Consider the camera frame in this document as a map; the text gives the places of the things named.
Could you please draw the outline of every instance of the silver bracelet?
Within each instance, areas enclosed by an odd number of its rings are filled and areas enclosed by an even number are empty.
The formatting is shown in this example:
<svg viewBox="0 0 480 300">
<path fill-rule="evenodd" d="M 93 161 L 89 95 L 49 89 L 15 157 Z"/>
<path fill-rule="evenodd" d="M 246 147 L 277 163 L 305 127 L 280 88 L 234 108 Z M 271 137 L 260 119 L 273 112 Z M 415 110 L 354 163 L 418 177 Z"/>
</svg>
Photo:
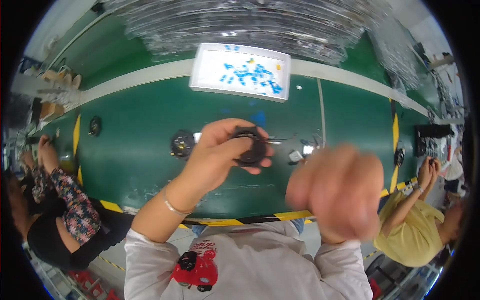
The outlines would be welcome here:
<svg viewBox="0 0 480 300">
<path fill-rule="evenodd" d="M 417 184 L 417 186 L 415 187 L 415 189 L 419 190 L 420 191 L 420 194 L 423 194 L 423 188 Z"/>
<path fill-rule="evenodd" d="M 176 210 L 172 204 L 168 201 L 167 199 L 167 191 L 165 190 L 165 188 L 162 189 L 162 195 L 163 195 L 163 200 L 165 202 L 165 205 L 168 207 L 168 209 L 172 212 L 174 212 L 175 214 L 177 215 L 180 215 L 180 216 L 188 216 L 189 214 L 191 214 L 193 211 L 187 213 L 187 214 L 184 214 L 183 212 L 181 211 L 178 211 Z"/>
</svg>

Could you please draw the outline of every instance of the green workbench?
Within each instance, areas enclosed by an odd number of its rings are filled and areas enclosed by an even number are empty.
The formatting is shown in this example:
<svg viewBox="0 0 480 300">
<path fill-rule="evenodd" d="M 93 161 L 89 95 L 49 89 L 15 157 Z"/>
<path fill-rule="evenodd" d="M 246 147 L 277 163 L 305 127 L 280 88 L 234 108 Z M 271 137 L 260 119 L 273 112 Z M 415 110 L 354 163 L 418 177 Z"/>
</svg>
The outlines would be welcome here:
<svg viewBox="0 0 480 300">
<path fill-rule="evenodd" d="M 127 39 L 123 24 L 113 16 L 94 28 L 62 56 L 70 68 L 82 74 L 82 89 L 159 63 L 194 57 L 193 53 L 185 53 L 152 62 L 142 40 Z M 389 85 L 367 35 L 348 50 L 348 60 L 340 67 Z M 293 75 L 285 103 L 194 92 L 188 82 L 189 77 L 181 77 L 115 92 L 68 112 L 38 134 L 55 135 L 58 129 L 60 135 L 55 145 L 59 155 L 69 155 L 74 152 L 73 129 L 80 116 L 74 162 L 81 166 L 84 187 L 89 196 L 118 204 L 124 211 L 141 208 L 181 172 L 185 163 L 169 154 L 170 139 L 177 130 L 199 132 L 205 124 L 224 118 L 250 120 L 270 135 L 289 140 L 275 146 L 273 165 L 261 175 L 233 169 L 222 186 L 202 199 L 192 218 L 238 219 L 289 211 L 284 195 L 294 167 L 288 165 L 288 153 L 301 151 L 300 139 L 312 140 L 312 133 L 322 135 L 319 130 L 326 134 L 328 145 L 350 142 L 363 151 L 376 153 L 383 163 L 385 187 L 389 189 L 394 172 L 393 110 L 398 117 L 399 141 L 407 151 L 394 185 L 416 176 L 413 126 L 428 120 L 388 98 L 321 80 L 326 127 L 322 128 L 316 78 Z M 414 92 L 416 98 L 412 98 L 417 102 L 431 104 L 427 99 L 432 101 L 433 97 L 423 96 L 431 89 Z M 98 137 L 88 135 L 93 116 L 102 119 Z"/>
</svg>

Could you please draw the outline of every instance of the white tray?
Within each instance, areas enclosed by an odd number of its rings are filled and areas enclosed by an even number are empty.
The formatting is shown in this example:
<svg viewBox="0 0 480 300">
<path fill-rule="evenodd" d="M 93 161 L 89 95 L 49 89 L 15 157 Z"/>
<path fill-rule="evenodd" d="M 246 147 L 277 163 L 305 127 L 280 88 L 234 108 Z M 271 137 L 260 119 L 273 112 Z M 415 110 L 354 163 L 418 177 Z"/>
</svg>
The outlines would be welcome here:
<svg viewBox="0 0 480 300">
<path fill-rule="evenodd" d="M 262 48 L 201 44 L 193 64 L 189 87 L 194 91 L 288 100 L 288 54 Z"/>
</svg>

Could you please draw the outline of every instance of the red cartoon print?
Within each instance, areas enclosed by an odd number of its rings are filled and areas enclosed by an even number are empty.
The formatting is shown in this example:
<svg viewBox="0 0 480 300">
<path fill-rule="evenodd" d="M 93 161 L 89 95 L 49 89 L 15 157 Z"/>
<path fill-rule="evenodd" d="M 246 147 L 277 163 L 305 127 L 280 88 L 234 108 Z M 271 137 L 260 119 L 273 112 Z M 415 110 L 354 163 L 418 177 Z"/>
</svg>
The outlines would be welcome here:
<svg viewBox="0 0 480 300">
<path fill-rule="evenodd" d="M 171 279 L 183 287 L 197 286 L 200 292 L 211 291 L 218 280 L 217 267 L 213 261 L 215 256 L 213 250 L 207 250 L 203 255 L 194 251 L 185 252 L 175 266 Z"/>
</svg>

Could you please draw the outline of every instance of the floral sleeve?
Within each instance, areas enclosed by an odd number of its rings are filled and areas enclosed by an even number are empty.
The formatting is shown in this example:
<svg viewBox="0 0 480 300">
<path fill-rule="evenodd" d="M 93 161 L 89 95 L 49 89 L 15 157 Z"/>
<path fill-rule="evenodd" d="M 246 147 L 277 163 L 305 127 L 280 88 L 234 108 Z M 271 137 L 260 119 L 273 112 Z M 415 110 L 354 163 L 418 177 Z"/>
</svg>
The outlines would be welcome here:
<svg viewBox="0 0 480 300">
<path fill-rule="evenodd" d="M 100 215 L 82 191 L 75 176 L 57 168 L 50 177 L 59 196 L 67 204 L 67 211 L 63 215 L 65 227 L 80 245 L 85 244 L 100 229 Z"/>
<path fill-rule="evenodd" d="M 33 199 L 40 203 L 45 200 L 46 192 L 53 190 L 55 187 L 43 167 L 35 166 L 29 171 L 35 180 L 35 187 L 32 189 Z"/>
</svg>

